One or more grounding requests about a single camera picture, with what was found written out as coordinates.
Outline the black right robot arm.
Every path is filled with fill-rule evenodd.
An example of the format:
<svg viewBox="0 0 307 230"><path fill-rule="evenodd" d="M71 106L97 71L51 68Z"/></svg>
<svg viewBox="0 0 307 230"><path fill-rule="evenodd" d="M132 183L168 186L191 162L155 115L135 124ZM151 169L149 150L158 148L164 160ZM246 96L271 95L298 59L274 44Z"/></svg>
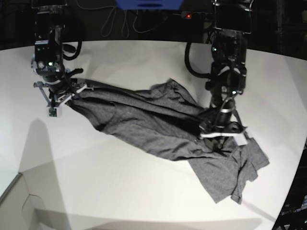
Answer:
<svg viewBox="0 0 307 230"><path fill-rule="evenodd" d="M82 41L79 40L77 46L63 43L67 1L33 0L31 6L35 10L35 50L31 68L42 78L42 81L34 83L34 87L43 94L47 107L55 110L87 87L72 78L83 73L83 69L69 70L64 66L65 60L72 61L79 56Z"/></svg>

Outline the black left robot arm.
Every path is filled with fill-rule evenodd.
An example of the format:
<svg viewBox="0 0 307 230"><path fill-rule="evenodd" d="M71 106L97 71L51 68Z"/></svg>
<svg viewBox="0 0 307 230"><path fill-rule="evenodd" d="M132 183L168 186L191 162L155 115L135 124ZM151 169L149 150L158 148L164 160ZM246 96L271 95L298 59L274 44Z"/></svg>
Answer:
<svg viewBox="0 0 307 230"><path fill-rule="evenodd" d="M214 31L210 73L196 72L189 59L191 43L185 48L184 61L190 74L207 79L205 89L211 93L210 107L200 123L199 138L211 150L221 150L231 138L238 146L248 143L246 127L242 125L235 98L246 87L246 54L248 42L245 34L252 32L251 0L214 0L214 20L205 31Z"/></svg>

